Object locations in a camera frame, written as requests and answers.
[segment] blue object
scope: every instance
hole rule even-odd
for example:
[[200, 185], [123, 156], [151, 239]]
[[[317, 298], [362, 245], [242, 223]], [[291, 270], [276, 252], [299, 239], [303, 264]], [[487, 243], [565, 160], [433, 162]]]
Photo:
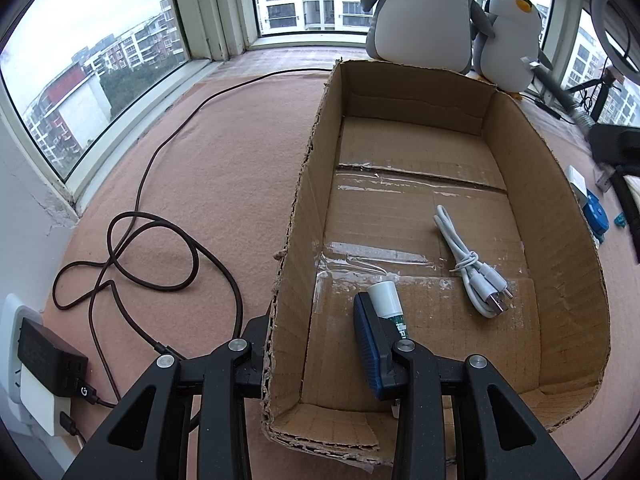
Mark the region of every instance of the blue object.
[[359, 292], [353, 298], [353, 327], [369, 388], [379, 400], [397, 399], [408, 384], [406, 369], [396, 364], [391, 346], [400, 340], [396, 324], [378, 317], [371, 298]]
[[626, 218], [624, 213], [620, 213], [613, 219], [613, 223], [618, 227], [626, 227]]
[[600, 205], [598, 197], [589, 190], [587, 190], [587, 203], [582, 208], [582, 212], [589, 227], [599, 240], [609, 229], [609, 219]]
[[364, 306], [360, 301], [354, 301], [353, 304], [353, 327], [356, 331], [358, 349], [360, 350], [367, 384], [373, 390], [376, 398], [381, 399], [384, 386], [382, 385], [382, 376], [380, 374], [380, 352], [376, 347], [371, 326], [364, 312]]

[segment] stuffed penguin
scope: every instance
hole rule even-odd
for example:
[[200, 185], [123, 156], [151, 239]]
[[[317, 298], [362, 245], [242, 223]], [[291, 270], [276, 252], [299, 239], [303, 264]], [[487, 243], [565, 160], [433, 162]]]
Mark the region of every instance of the stuffed penguin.
[[484, 10], [493, 26], [494, 38], [482, 31], [474, 41], [474, 70], [500, 90], [522, 92], [531, 83], [531, 72], [520, 58], [537, 59], [552, 69], [540, 50], [542, 18], [530, 0], [487, 0]]
[[475, 0], [360, 0], [365, 12], [378, 2], [367, 35], [373, 58], [466, 73], [471, 69], [471, 17], [493, 37]]

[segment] window sill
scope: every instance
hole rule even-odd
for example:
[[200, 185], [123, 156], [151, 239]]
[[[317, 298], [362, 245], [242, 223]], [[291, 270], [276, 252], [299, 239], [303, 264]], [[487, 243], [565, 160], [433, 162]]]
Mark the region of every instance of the window sill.
[[249, 50], [274, 48], [277, 46], [359, 46], [367, 43], [365, 34], [334, 34], [322, 32], [301, 32], [300, 34], [283, 34], [282, 36], [266, 36], [258, 38]]
[[96, 141], [85, 158], [69, 176], [66, 188], [81, 215], [100, 184], [124, 153], [153, 122], [173, 105], [189, 88], [213, 72], [220, 63], [209, 60], [189, 61], [153, 86]]

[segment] metal screw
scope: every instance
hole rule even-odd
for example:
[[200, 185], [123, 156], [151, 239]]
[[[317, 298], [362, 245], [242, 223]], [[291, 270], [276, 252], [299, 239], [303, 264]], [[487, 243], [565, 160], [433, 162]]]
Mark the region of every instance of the metal screw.
[[156, 364], [161, 368], [169, 368], [175, 363], [174, 356], [169, 354], [161, 355], [156, 359]]
[[415, 349], [415, 343], [410, 339], [401, 339], [396, 343], [396, 348], [401, 352], [412, 352]]
[[472, 355], [469, 358], [469, 364], [473, 368], [484, 368], [486, 366], [486, 358], [481, 355]]
[[229, 350], [233, 352], [241, 352], [246, 348], [246, 341], [244, 339], [232, 339], [229, 341]]

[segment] small bottle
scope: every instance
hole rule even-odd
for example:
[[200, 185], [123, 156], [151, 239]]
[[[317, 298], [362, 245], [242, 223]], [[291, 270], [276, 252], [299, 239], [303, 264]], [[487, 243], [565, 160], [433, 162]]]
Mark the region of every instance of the small bottle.
[[400, 306], [396, 284], [394, 282], [376, 283], [371, 285], [367, 292], [378, 317], [393, 321], [398, 327], [398, 332], [402, 339], [406, 339], [408, 332], [404, 323], [404, 314]]

